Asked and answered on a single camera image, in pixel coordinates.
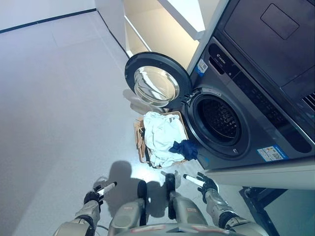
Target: dark blue cloth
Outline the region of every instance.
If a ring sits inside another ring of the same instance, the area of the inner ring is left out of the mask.
[[[192,159],[196,160],[198,155],[197,146],[189,140],[182,140],[180,144],[174,141],[174,145],[169,151],[183,155],[188,161]]]

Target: white floor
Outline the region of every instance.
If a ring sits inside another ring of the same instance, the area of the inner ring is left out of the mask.
[[[135,198],[139,179],[150,182],[149,223],[170,221],[157,197],[163,176],[138,160],[139,114],[123,97],[126,61],[97,12],[0,34],[0,235],[52,235],[103,179],[118,186],[100,224],[108,226],[117,208]],[[191,161],[164,171],[175,169],[202,170]],[[238,190],[221,186],[221,195],[252,219]],[[212,224],[196,186],[182,180],[178,191]]]

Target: robot finger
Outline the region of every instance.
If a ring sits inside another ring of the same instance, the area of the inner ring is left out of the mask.
[[[95,192],[98,192],[99,190],[101,190],[101,188],[102,188],[102,186],[101,186],[101,185],[98,185],[98,186],[96,186],[93,190],[94,190]]]

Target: clothing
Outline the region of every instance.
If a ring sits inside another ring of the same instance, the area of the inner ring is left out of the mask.
[[[189,140],[182,140],[181,143],[175,141],[173,147],[171,147],[169,151],[183,155],[188,161],[192,159],[196,160],[198,155],[196,145]]]
[[[150,161],[154,167],[168,167],[184,159],[180,154],[169,152],[174,141],[180,143],[187,139],[178,115],[164,116],[148,112],[144,115],[143,123],[144,142],[151,152]]]

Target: white cloth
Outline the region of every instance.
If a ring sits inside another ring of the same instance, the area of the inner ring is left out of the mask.
[[[174,141],[180,143],[187,139],[184,127],[178,115],[160,115],[148,112],[143,119],[145,134],[144,142],[151,151],[150,161],[154,167],[171,166],[174,162],[184,159],[181,154],[171,153]]]

